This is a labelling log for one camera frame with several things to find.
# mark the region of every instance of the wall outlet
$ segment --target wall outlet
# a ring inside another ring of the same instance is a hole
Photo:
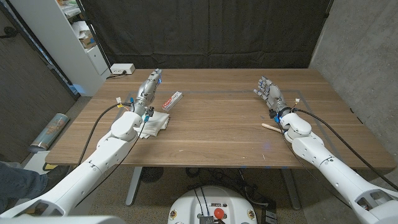
[[[135,69],[136,68],[133,63],[114,63],[111,66],[111,72],[113,75],[122,74],[123,71],[126,71],[126,74],[132,74]]]

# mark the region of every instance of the black cable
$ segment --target black cable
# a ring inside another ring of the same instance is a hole
[[[136,141],[134,142],[134,144],[131,146],[131,148],[130,148],[130,150],[129,150],[129,152],[126,154],[126,156],[122,159],[122,161],[120,161],[120,163],[118,164],[118,165],[116,165],[116,167],[112,170],[112,172],[109,174],[109,175],[107,175],[106,177],[105,177],[105,179],[103,179],[90,193],[88,193],[87,195],[86,195],[86,197],[84,197],[76,206],[75,206],[75,208],[82,202],[82,201],[84,201],[84,199],[86,199],[91,193],[93,193],[111,174],[113,174],[113,172],[120,166],[120,164],[122,164],[122,162],[125,160],[125,158],[127,158],[127,156],[130,154],[130,152],[131,152],[131,149],[133,149],[133,147],[136,145],[136,143],[137,143],[137,141],[138,141],[138,139],[139,139],[139,137],[141,136],[141,133],[142,133],[142,130],[144,130],[144,127],[145,127],[145,124],[146,124],[146,122],[144,122],[144,124],[142,125],[142,128],[141,128],[141,131],[140,131],[140,133],[139,133],[139,135],[138,135],[138,138],[136,139]]]
[[[191,169],[197,169],[197,171],[196,172],[191,172]],[[185,168],[185,173],[187,174],[187,176],[189,176],[191,178],[194,178],[194,177],[199,176],[200,168],[187,167],[187,168]]]
[[[215,169],[215,170],[211,170],[208,168],[205,168],[205,170],[207,170],[209,172],[209,174],[215,179],[214,181],[208,181],[207,184],[205,184],[203,181],[201,181],[202,185],[221,185],[223,187],[227,187],[227,188],[232,188],[234,189],[236,192],[238,192],[239,194],[241,194],[243,197],[246,197],[250,202],[256,204],[256,205],[261,205],[261,206],[265,206],[268,207],[268,205],[271,203],[265,196],[263,196],[262,194],[260,194],[258,191],[256,191],[256,187],[250,186],[246,183],[246,181],[244,180],[242,175],[238,175],[237,178],[242,179],[242,181],[238,181],[238,180],[233,180],[229,175],[224,173],[223,169]],[[228,180],[231,181],[232,184],[227,184],[225,183],[225,181],[220,178],[220,176],[226,177]],[[258,195],[261,196],[262,200],[266,200],[267,203],[259,203],[259,202],[255,202],[254,200],[252,200],[249,197],[248,194],[248,187],[252,188],[253,193],[257,193]]]
[[[300,109],[294,109],[293,111],[299,111],[299,112],[308,114],[308,115],[312,116],[313,118],[322,122],[324,125],[326,125],[326,127],[328,127],[330,129],[330,131],[332,131],[333,134],[335,134],[338,137],[338,139],[340,139],[340,141],[342,143],[344,143],[344,145],[346,145],[348,147],[348,149],[350,149],[351,152],[353,152],[353,154],[355,154],[356,157],[358,157],[363,163],[365,163],[374,173],[376,173],[381,179],[383,179],[385,182],[387,182],[391,187],[398,190],[398,186],[396,186],[393,182],[391,182],[389,179],[387,179],[382,174],[380,174],[370,163],[368,163],[365,159],[363,159],[362,156],[360,156],[333,128],[331,128],[331,126],[328,123],[326,123],[324,120],[320,119],[319,117],[317,117],[314,114],[311,114],[307,111],[300,110]]]
[[[101,119],[108,111],[110,111],[112,108],[117,107],[118,105],[119,105],[119,103],[110,106],[108,109],[106,109],[104,112],[102,112],[101,115],[97,118],[97,120],[96,120],[95,123],[94,123],[93,128],[91,129],[90,135],[88,136],[88,139],[87,139],[87,141],[86,141],[86,145],[85,145],[85,147],[83,148],[83,152],[81,152],[79,161],[77,162],[77,165],[76,165],[76,166],[78,166],[78,165],[81,164],[81,161],[83,160],[83,156],[84,156],[85,153],[86,153],[86,150],[87,150],[87,147],[88,147],[88,143],[90,143],[90,139],[91,139],[91,137],[93,136],[95,127],[97,127],[97,124],[98,124],[98,122],[100,121],[100,119]],[[131,104],[131,103],[122,103],[122,105],[124,105],[124,106],[131,106],[132,104]]]
[[[127,72],[126,72],[125,70],[123,70],[122,74],[111,75],[111,76],[108,76],[106,79],[119,77],[119,76],[125,75],[126,73],[127,73]]]
[[[315,176],[311,173],[311,171],[309,171],[309,170],[305,167],[305,165],[303,164],[303,162],[297,157],[296,153],[294,153],[293,149],[290,148],[289,144],[287,143],[286,138],[285,138],[285,135],[284,135],[284,132],[283,132],[283,130],[282,130],[282,126],[281,126],[279,123],[278,123],[278,125],[279,125],[279,128],[280,128],[280,131],[282,131],[282,137],[283,137],[283,139],[284,139],[284,141],[285,141],[287,147],[288,147],[289,150],[293,153],[293,156],[298,160],[298,162],[301,164],[301,166],[302,166],[309,174],[311,174],[311,176],[312,176],[312,177],[313,177],[325,190],[329,191],[329,193],[331,193],[333,196],[335,196],[335,198],[337,198],[340,202],[342,202],[343,204],[345,204],[348,208],[351,208],[346,202],[344,202],[342,199],[340,199],[339,197],[337,197],[337,195],[334,194],[331,190],[329,190],[327,187],[325,187],[325,186],[320,182],[320,180],[318,180],[318,178],[315,177]]]
[[[207,201],[206,201],[205,193],[203,193],[203,189],[202,189],[201,186],[200,186],[200,190],[201,190],[201,194],[203,196],[203,199],[205,199],[205,204],[206,204],[206,209],[207,209],[207,216],[210,216],[209,208],[207,207]]]
[[[200,203],[197,191],[195,189],[193,189],[193,191],[195,192],[195,195],[197,196],[197,199],[198,199],[198,202],[199,202],[199,205],[200,205],[201,215],[203,215],[203,209],[201,208],[201,203]]]

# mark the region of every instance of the white robotic arm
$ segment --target white robotic arm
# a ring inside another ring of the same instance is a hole
[[[18,205],[3,214],[0,218],[14,218],[23,214],[33,216],[66,216],[90,193],[100,177],[113,165],[121,162],[129,153],[138,139],[134,127],[142,123],[142,115],[146,119],[153,114],[148,108],[154,98],[156,88],[161,82],[161,70],[157,69],[141,85],[133,111],[124,112],[116,120],[111,130],[103,136],[92,155],[68,174],[52,190],[33,200]]]
[[[259,80],[260,90],[254,90],[267,102],[270,117],[283,129],[293,151],[313,164],[348,202],[361,223],[396,223],[398,193],[370,184],[336,158],[311,130],[311,125],[292,112],[278,87],[266,77]]]

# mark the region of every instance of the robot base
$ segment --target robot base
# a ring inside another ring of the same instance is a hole
[[[227,224],[257,223],[253,207],[240,194],[220,186],[204,186],[202,189],[203,193],[200,188],[190,190],[174,202],[170,209],[168,224],[199,224],[199,217],[202,214],[201,209],[203,216],[213,216],[217,220],[215,217],[217,208],[224,211],[222,221]]]

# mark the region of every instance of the person's leg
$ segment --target person's leg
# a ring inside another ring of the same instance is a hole
[[[47,185],[47,175],[8,167],[0,162],[0,198],[35,198]]]

